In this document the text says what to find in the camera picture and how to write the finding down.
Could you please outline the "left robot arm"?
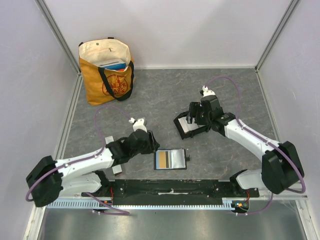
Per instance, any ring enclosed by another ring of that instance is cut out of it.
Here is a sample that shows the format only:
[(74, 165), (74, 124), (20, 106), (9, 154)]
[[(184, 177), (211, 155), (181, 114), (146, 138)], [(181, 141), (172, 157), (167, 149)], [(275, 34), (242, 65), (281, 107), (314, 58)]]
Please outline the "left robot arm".
[(127, 163), (138, 154), (155, 153), (159, 147), (151, 130), (138, 129), (128, 137), (107, 143), (95, 152), (59, 160), (54, 160), (50, 155), (45, 156), (26, 177), (29, 190), (25, 199), (34, 202), (36, 207), (47, 206), (66, 189), (64, 184), (67, 181)]

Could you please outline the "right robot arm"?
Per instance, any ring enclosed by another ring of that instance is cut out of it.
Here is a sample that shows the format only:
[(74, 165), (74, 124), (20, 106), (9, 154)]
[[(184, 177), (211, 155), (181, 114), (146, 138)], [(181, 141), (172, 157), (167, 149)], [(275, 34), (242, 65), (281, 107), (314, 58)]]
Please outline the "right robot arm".
[(185, 121), (192, 126), (191, 135), (212, 130), (242, 145), (261, 161), (260, 169), (245, 169), (234, 175), (235, 181), (229, 184), (233, 196), (240, 197), (253, 188), (266, 188), (273, 194), (293, 192), (292, 185), (297, 182), (301, 182), (300, 193), (306, 191), (304, 170), (294, 144), (272, 140), (248, 127), (233, 113), (224, 112), (215, 95), (191, 102)]

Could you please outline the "gold credit card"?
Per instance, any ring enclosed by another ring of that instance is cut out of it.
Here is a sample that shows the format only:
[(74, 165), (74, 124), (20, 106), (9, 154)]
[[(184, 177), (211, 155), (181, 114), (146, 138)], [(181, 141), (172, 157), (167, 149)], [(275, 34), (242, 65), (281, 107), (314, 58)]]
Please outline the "gold credit card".
[(158, 153), (158, 168), (169, 169), (171, 167), (170, 152), (163, 150)]

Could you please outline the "black plastic card bin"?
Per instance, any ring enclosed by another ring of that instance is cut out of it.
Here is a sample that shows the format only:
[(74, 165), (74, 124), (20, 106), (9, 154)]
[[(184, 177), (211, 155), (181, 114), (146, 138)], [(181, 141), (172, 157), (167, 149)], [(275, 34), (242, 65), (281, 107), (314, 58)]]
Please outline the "black plastic card bin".
[(193, 138), (201, 133), (207, 133), (211, 130), (208, 125), (198, 125), (197, 123), (187, 123), (188, 111), (180, 113), (174, 120), (173, 123), (182, 140), (187, 138)]

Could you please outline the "black leather card holder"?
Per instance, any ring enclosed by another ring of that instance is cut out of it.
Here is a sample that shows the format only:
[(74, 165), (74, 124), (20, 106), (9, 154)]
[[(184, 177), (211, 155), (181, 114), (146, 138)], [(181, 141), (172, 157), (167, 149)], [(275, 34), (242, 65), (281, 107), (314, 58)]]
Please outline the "black leather card holder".
[[(159, 152), (169, 151), (170, 152), (170, 168), (169, 169), (159, 169)], [(187, 155), (186, 149), (160, 149), (154, 154), (154, 170), (186, 170), (187, 162), (190, 161), (190, 155)]]

